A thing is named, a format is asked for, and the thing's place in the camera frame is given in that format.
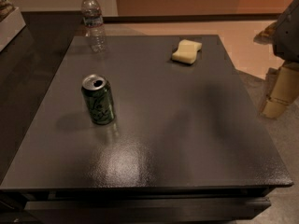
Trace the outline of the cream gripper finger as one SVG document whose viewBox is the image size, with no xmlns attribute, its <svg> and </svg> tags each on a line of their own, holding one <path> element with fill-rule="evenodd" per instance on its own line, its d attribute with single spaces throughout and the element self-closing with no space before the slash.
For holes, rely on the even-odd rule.
<svg viewBox="0 0 299 224">
<path fill-rule="evenodd" d="M 299 97 L 299 63 L 284 62 L 279 69 L 270 69 L 267 80 L 261 114 L 277 119 Z"/>
</svg>

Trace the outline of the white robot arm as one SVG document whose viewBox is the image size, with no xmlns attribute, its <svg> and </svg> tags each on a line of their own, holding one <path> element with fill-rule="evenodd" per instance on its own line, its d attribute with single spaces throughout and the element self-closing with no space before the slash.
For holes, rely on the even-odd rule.
<svg viewBox="0 0 299 224">
<path fill-rule="evenodd" d="M 268 72 L 270 88 L 261 108 L 265 117 L 277 119 L 299 97 L 299 0 L 292 0 L 253 41 L 271 44 L 274 55 L 284 61 L 278 70 Z"/>
</svg>

